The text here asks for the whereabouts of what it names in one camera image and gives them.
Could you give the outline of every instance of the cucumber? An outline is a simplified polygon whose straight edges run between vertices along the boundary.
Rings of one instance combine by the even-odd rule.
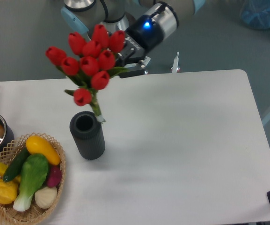
[[[20,153],[18,153],[15,158],[12,160],[8,168],[6,169],[3,175],[3,181],[9,182],[12,181],[17,175],[21,173],[22,165],[30,156],[27,148],[23,148]]]

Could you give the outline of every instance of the tulip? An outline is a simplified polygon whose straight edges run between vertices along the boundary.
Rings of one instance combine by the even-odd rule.
[[[68,36],[68,43],[75,55],[81,55],[82,49],[86,44],[85,39],[78,32],[70,33]]]
[[[69,76],[76,75],[80,69],[79,62],[72,57],[66,57],[65,59],[63,59],[61,67],[64,73]]]
[[[103,70],[109,70],[115,66],[115,56],[109,50],[104,50],[98,57],[99,67]]]
[[[102,48],[108,48],[109,46],[109,36],[106,28],[98,24],[94,27],[93,35],[92,35],[92,40],[98,41]]]
[[[118,53],[124,48],[125,33],[123,30],[115,31],[109,39],[109,49]]]
[[[84,106],[91,102],[92,96],[87,89],[79,88],[73,93],[73,100],[78,106]]]
[[[91,87],[96,90],[104,89],[109,83],[110,75],[107,71],[100,71],[95,74],[91,79]]]
[[[91,56],[86,56],[80,59],[80,68],[88,76],[93,76],[99,71],[97,60]]]
[[[46,50],[45,55],[55,66],[60,66],[62,60],[66,58],[66,53],[57,47],[51,46]]]
[[[82,49],[83,56],[92,56],[97,58],[101,53],[102,45],[98,41],[89,41]]]

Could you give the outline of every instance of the tulip stem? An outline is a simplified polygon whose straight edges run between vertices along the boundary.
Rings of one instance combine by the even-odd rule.
[[[90,87],[90,76],[86,75],[81,69],[79,70],[79,75],[80,75],[80,78],[82,80],[82,82],[86,83],[88,87]]]
[[[92,101],[90,102],[90,106],[97,118],[97,120],[101,123],[105,122],[106,120],[102,117],[102,112],[99,107],[98,101],[97,101],[97,91],[93,91]]]

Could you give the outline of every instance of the black vase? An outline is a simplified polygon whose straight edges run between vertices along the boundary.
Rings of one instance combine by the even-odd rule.
[[[93,112],[79,112],[70,121],[69,128],[83,158],[93,160],[104,153],[106,145],[102,124]]]

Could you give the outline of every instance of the fruit basket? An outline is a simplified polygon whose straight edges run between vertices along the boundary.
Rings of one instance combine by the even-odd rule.
[[[0,153],[0,162],[9,165],[11,161],[14,159],[14,157],[25,147],[26,140],[33,135],[40,136],[45,140],[47,140],[60,156],[61,162],[59,166],[62,171],[62,178],[57,186],[58,190],[57,197],[54,200],[53,204],[48,209],[41,209],[40,207],[38,207],[35,203],[35,199],[33,198],[31,207],[24,212],[18,212],[15,209],[13,209],[13,203],[7,205],[0,204],[1,225],[38,224],[42,222],[44,219],[46,219],[54,211],[60,199],[66,174],[66,161],[65,161],[65,154],[60,143],[53,137],[47,134],[36,134],[36,133],[32,133],[30,135],[22,135],[21,137],[13,140],[11,143],[8,143],[7,147],[4,147],[3,151]]]

